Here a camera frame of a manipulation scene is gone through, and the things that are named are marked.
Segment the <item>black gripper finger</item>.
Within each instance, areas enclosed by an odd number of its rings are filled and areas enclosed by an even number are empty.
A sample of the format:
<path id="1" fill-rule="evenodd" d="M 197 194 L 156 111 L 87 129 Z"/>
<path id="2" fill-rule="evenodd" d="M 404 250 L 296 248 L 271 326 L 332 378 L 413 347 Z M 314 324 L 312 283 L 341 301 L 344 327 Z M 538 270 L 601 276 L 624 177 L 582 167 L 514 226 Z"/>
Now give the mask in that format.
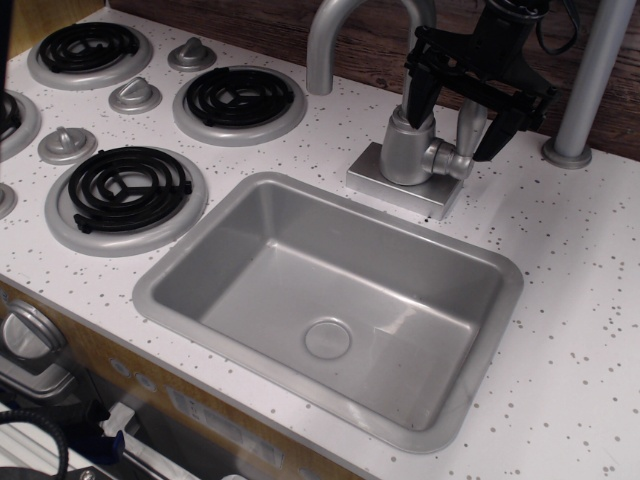
<path id="1" fill-rule="evenodd" d="M 518 132 L 537 131 L 542 122 L 543 116 L 533 112 L 515 108 L 499 112 L 482 137 L 473 160 L 491 161 Z"/>
<path id="2" fill-rule="evenodd" d="M 441 91 L 441 82 L 427 67 L 410 69 L 409 97 L 406 117 L 413 128 L 421 127 L 432 114 Z"/>

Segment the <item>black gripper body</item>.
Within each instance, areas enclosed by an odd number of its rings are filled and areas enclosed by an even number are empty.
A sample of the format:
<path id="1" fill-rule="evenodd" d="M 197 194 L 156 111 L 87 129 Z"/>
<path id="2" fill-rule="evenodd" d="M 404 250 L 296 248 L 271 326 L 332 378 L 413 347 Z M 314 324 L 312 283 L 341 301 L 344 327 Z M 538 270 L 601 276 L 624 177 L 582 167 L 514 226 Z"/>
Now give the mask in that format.
<path id="1" fill-rule="evenodd" d="M 557 88 L 526 62 L 522 49 L 534 22 L 515 14 L 483 13 L 470 34 L 421 26 L 407 57 L 431 70 L 447 88 L 493 110 L 545 110 Z"/>

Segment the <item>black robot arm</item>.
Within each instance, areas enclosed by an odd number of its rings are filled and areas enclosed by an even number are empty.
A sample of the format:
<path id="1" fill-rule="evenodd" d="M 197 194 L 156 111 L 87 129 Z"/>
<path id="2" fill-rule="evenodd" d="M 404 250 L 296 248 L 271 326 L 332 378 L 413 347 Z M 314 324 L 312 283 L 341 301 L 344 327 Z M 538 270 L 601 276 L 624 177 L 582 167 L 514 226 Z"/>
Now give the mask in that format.
<path id="1" fill-rule="evenodd" d="M 418 27 L 406 62 L 410 125 L 421 126 L 447 88 L 496 113 L 475 161 L 492 160 L 519 131 L 538 130 L 558 89 L 530 67 L 522 49 L 548 11 L 547 1 L 487 1 L 470 34 Z"/>

